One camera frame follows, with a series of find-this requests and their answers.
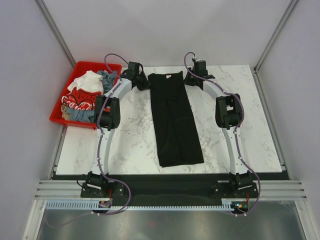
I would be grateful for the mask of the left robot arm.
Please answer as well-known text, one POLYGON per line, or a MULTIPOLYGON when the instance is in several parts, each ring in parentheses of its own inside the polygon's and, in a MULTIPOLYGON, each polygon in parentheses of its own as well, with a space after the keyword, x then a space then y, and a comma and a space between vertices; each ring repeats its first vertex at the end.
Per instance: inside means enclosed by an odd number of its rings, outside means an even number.
POLYGON ((97 153, 86 182, 99 197, 109 193, 108 182, 120 182, 108 176, 112 138, 121 121, 120 101, 133 88, 143 91, 150 86, 144 67, 139 62, 130 61, 127 69, 116 77, 118 79, 114 86, 107 93, 97 97, 94 112, 94 122, 98 130, 97 153))

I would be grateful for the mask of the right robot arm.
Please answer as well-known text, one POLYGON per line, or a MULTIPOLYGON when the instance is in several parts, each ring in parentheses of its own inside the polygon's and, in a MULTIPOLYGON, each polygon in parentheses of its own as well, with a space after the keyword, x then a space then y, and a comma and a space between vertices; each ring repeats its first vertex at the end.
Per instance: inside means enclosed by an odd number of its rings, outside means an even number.
POLYGON ((226 91, 213 75, 208 74, 205 60, 194 56, 192 62, 193 67, 186 68, 185 84, 197 86, 215 99, 215 122, 222 129, 230 160, 229 191, 233 196, 240 197, 253 186, 241 143, 244 108, 240 96, 226 91))

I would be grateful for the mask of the black t-shirt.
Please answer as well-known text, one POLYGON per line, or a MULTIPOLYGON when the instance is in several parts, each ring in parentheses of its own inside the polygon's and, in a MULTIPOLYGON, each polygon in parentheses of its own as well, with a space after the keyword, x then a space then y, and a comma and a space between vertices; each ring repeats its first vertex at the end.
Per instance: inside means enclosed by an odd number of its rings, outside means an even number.
POLYGON ((157 156, 163 168, 203 164, 183 72, 148 76, 157 156))

